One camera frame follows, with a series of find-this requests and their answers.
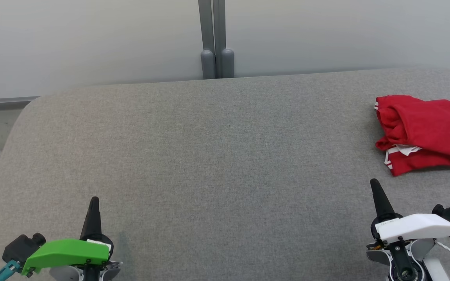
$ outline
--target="gray cushion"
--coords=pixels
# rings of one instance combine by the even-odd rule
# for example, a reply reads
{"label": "gray cushion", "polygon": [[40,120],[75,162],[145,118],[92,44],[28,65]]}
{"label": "gray cushion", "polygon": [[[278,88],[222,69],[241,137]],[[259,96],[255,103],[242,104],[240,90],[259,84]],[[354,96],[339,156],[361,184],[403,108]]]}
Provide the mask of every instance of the gray cushion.
{"label": "gray cushion", "polygon": [[[402,215],[450,205],[450,169],[393,178],[383,164],[373,106],[389,94],[450,99],[450,71],[109,85],[38,98],[0,159],[0,267],[22,233],[79,238],[98,196],[113,259],[125,263],[119,281],[384,279],[387,268],[365,253],[369,180]],[[431,255],[450,275],[450,254]]]}

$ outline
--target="gray fabric surface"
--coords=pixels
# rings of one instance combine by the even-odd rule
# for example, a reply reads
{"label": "gray fabric surface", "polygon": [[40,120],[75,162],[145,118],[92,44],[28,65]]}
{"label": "gray fabric surface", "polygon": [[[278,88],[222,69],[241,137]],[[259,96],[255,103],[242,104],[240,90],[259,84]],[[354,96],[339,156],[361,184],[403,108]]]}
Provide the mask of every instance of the gray fabric surface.
{"label": "gray fabric surface", "polygon": [[[388,94],[450,99],[450,71],[110,85],[38,98],[0,159],[0,258],[21,233],[79,238],[98,196],[113,259],[125,263],[118,281],[381,280],[386,267],[365,254],[369,180],[402,215],[450,205],[450,169],[393,178],[383,164],[373,106]],[[431,255],[450,274],[450,254]]]}

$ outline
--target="white wall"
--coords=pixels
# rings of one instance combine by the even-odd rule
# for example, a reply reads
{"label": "white wall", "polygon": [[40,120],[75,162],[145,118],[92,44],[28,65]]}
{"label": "white wall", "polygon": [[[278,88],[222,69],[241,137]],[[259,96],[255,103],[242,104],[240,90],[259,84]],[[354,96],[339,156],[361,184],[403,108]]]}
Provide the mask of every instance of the white wall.
{"label": "white wall", "polygon": [[236,76],[450,68],[450,0],[227,0]]}
{"label": "white wall", "polygon": [[0,98],[202,78],[197,0],[0,0]]}

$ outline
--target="red cloth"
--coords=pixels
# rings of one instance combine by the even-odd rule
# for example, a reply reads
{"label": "red cloth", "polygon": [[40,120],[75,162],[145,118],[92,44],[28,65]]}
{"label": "red cloth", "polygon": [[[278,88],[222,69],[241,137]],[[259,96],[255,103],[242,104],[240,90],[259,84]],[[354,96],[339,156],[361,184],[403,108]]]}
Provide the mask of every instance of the red cloth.
{"label": "red cloth", "polygon": [[409,156],[390,153],[394,176],[423,167],[450,166],[450,101],[422,101],[412,96],[381,96],[376,101],[385,132],[376,147],[383,151],[395,144],[422,148]]}

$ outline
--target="gray pole base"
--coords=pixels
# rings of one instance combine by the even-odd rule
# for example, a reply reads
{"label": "gray pole base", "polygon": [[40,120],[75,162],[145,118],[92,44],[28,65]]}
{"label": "gray pole base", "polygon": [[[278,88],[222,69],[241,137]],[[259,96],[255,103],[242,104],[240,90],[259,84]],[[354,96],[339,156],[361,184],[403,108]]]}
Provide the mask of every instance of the gray pole base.
{"label": "gray pole base", "polygon": [[221,51],[222,78],[234,78],[234,51],[223,49]]}
{"label": "gray pole base", "polygon": [[202,79],[214,79],[214,54],[210,50],[200,52]]}

